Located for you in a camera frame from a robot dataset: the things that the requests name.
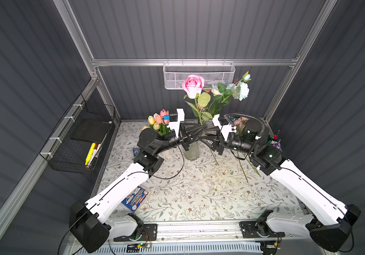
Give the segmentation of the pale pink rose stem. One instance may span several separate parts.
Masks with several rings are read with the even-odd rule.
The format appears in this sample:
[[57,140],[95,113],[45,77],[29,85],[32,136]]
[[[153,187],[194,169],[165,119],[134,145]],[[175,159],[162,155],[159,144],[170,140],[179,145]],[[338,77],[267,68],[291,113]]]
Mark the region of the pale pink rose stem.
[[259,170],[258,170],[258,166],[255,166],[254,163],[251,161],[251,156],[248,156],[247,157],[247,161],[248,163],[250,164],[250,166],[254,169],[255,173],[261,177],[260,173],[259,173]]

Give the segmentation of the hot pink rose stem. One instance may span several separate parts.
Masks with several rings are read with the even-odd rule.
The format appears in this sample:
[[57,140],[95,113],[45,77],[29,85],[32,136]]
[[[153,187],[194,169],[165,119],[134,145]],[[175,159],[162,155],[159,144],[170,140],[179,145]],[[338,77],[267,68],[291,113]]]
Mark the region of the hot pink rose stem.
[[191,74],[182,82],[182,89],[186,92],[185,102],[197,117],[198,123],[206,124],[211,120],[212,114],[208,111],[211,95],[204,91],[205,79],[202,76]]

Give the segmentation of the large pale pink peony stem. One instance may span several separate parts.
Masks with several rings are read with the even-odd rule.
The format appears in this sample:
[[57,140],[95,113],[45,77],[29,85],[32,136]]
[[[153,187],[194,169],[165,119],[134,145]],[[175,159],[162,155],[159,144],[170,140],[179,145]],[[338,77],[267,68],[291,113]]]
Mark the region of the large pale pink peony stem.
[[242,162],[243,160],[238,160],[238,162],[239,162],[239,165],[240,165],[240,167],[241,167],[241,170],[242,170],[242,172],[243,172],[243,174],[244,174],[244,177],[245,177],[245,180],[247,181],[247,183],[249,183],[249,181],[248,181],[248,178],[247,178],[247,175],[246,175],[246,172],[245,172],[245,170],[244,170],[244,168],[243,168],[243,165],[242,165]]

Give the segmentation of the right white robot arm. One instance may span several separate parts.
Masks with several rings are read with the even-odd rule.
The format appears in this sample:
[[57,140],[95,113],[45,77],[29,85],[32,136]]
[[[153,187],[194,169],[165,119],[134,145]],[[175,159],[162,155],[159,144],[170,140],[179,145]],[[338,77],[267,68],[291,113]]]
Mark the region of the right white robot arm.
[[249,160],[259,171],[290,190],[310,210],[310,213],[296,217],[266,209],[251,224],[240,223],[243,233],[256,233],[261,238],[278,241],[295,234],[310,238],[326,251],[340,252],[348,239],[354,239],[352,229],[361,210],[332,197],[305,176],[293,161],[284,157],[282,151],[273,146],[269,128],[261,119],[246,116],[242,132],[238,132],[234,121],[240,117],[239,114],[227,114],[221,123],[216,116],[214,127],[205,129],[198,140],[219,154],[225,150],[243,153],[238,160]]

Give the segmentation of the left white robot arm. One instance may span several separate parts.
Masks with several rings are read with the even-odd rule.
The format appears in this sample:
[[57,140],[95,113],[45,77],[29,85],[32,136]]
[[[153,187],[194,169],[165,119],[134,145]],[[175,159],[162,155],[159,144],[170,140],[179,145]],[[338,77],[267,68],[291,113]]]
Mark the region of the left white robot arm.
[[207,129],[207,125],[176,124],[166,135],[154,129],[141,131],[137,143],[140,153],[115,181],[88,201],[76,202],[70,208],[69,231],[88,253],[93,253],[108,240],[125,237],[138,240],[143,232],[143,221],[133,213],[111,220],[110,215],[138,186],[154,177],[164,159],[158,154],[170,148],[188,150]]

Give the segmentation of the clear glass vase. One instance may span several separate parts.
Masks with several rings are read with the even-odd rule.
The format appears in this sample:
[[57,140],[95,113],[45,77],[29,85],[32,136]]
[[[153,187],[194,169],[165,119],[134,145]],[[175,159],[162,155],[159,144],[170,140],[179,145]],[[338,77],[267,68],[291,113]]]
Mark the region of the clear glass vase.
[[188,150],[185,151],[185,158],[190,161],[198,159],[200,156],[198,141],[191,143]]

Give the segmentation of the white ribbed vase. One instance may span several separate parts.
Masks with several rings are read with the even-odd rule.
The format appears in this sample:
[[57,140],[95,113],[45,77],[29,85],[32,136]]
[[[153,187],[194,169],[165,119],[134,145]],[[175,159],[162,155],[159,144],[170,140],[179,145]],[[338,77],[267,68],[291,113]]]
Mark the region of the white ribbed vase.
[[159,153],[159,155],[164,159],[168,159],[171,156],[171,153],[170,153],[170,151],[167,150],[167,151]]

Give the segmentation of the pink and yellow tulip bunch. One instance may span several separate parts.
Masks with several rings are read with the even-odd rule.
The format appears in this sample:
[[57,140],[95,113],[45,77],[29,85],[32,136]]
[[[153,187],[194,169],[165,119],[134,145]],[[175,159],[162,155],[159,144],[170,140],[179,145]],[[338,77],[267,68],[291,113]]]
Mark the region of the pink and yellow tulip bunch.
[[142,127],[142,130],[152,129],[160,136],[167,135],[171,129],[168,127],[170,123],[170,114],[168,110],[161,110],[160,113],[155,113],[148,117],[148,126]]

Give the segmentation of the white rose stem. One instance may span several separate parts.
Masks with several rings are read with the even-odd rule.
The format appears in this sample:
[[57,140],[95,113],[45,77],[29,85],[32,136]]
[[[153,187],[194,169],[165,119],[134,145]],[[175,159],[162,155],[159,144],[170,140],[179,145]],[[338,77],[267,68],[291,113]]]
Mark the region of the white rose stem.
[[223,101],[225,91],[225,84],[218,83],[217,85],[212,85],[211,92],[213,94],[213,101],[209,108],[209,112],[212,114],[212,116],[220,113],[220,110],[222,109],[224,104]]

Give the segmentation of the floral patterned table mat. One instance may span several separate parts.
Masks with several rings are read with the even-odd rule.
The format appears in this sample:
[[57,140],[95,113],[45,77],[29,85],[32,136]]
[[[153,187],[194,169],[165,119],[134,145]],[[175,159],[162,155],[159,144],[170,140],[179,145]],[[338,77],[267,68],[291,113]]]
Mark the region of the floral patterned table mat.
[[155,176],[143,183],[149,196],[136,210],[146,222],[246,220],[264,210],[302,215],[302,208],[287,188],[242,161],[249,183],[230,152],[218,155],[199,144],[200,156],[185,158],[183,148],[169,150]]

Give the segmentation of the light blue flower stem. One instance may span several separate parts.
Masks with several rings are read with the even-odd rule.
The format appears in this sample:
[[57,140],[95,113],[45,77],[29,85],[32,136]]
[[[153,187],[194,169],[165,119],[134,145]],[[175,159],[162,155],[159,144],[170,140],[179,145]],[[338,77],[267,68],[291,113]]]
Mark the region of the light blue flower stem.
[[246,72],[241,79],[237,79],[234,83],[225,85],[226,91],[224,93],[223,107],[228,106],[231,100],[242,101],[246,99],[250,91],[248,86],[250,80],[251,74]]

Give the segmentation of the pink pen cup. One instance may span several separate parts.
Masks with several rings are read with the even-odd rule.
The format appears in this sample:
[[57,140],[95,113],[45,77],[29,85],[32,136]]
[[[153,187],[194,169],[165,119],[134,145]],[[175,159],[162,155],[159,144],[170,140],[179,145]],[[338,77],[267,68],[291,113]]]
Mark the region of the pink pen cup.
[[279,138],[281,130],[278,130],[277,134],[269,135],[267,144],[281,150],[281,139]]

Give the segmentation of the black box in basket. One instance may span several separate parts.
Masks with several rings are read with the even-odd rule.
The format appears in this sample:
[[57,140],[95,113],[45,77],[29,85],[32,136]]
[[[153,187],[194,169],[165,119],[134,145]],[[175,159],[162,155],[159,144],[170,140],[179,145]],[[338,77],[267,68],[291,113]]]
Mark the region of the black box in basket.
[[111,128],[111,123],[97,120],[82,120],[70,138],[73,140],[102,143]]

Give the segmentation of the yellow marker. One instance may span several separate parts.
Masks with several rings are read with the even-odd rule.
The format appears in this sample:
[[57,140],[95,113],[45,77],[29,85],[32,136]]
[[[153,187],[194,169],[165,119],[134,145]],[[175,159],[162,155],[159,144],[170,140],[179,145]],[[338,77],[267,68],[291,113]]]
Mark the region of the yellow marker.
[[85,166],[87,166],[89,164],[89,162],[90,162],[90,160],[91,160],[91,158],[93,156],[93,153],[95,151],[95,147],[96,147],[96,143],[92,143],[92,145],[91,145],[91,147],[89,149],[88,155],[87,155],[87,157],[85,159]]

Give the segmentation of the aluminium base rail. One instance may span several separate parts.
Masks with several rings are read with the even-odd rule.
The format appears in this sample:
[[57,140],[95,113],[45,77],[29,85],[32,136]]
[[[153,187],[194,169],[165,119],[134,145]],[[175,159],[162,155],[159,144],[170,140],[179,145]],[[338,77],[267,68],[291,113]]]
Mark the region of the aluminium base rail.
[[96,250],[106,241],[160,242],[235,238],[266,241],[291,237],[308,239],[310,234],[305,226],[313,221],[313,215],[291,216],[276,213],[270,214],[266,223],[261,220],[144,223],[135,216],[113,218],[101,223],[94,217],[84,216],[70,224],[70,232],[84,247]]

